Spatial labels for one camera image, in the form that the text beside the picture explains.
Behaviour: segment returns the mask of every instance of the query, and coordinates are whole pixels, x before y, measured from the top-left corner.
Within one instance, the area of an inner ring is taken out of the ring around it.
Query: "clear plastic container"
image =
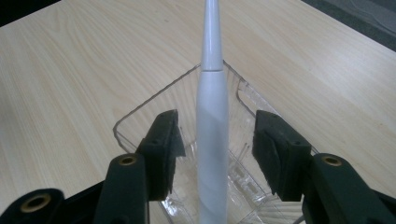
[[[302,204],[282,203],[272,195],[251,153],[255,111],[276,111],[227,63],[224,73],[230,107],[228,223],[293,223],[302,215]],[[170,223],[198,223],[195,99],[199,76],[200,66],[196,65],[114,127],[120,146],[134,152],[156,116],[177,109],[187,156],[177,158],[173,192],[160,202]]]

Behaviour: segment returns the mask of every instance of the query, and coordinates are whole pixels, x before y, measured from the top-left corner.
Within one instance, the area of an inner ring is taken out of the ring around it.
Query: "light wood grain surface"
[[[115,122],[200,62],[203,6],[63,0],[0,28],[0,212],[104,179],[123,153]],[[396,53],[297,0],[220,9],[224,59],[319,151],[396,197]]]

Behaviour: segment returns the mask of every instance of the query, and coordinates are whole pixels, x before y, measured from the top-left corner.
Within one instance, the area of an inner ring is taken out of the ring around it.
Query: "transparent plastic tray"
[[[276,111],[230,65],[224,63],[230,111],[228,223],[293,223],[302,215],[301,203],[282,203],[272,195],[251,153],[255,111]],[[198,223],[195,99],[200,66],[150,97],[117,122],[120,146],[134,152],[156,116],[177,109],[186,157],[177,158],[172,194],[160,202],[170,223]]]

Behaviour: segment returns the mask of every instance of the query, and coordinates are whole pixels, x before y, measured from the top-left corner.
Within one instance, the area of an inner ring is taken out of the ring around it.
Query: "plastic holder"
[[[255,111],[276,111],[224,62],[230,113],[228,223],[293,223],[301,203],[283,203],[272,195],[251,153]],[[135,152],[156,116],[177,109],[186,157],[177,158],[173,192],[160,202],[170,223],[198,223],[195,102],[200,65],[170,83],[118,121],[114,134],[126,152]]]

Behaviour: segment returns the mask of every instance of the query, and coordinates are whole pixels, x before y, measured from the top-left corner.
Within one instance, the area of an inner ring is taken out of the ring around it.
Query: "screw hole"
[[[48,193],[45,194],[37,194],[30,199],[26,200],[21,205],[21,211],[23,213],[33,213],[41,208],[45,207],[50,202],[50,195]]]
[[[132,165],[136,161],[137,161],[136,157],[129,156],[129,157],[121,158],[119,161],[119,164],[120,165]]]
[[[330,157],[330,156],[322,157],[322,160],[323,160],[324,162],[326,162],[327,164],[332,165],[332,166],[340,166],[340,165],[343,164],[343,163],[342,163],[340,160],[338,160],[337,158],[335,158],[335,157]]]

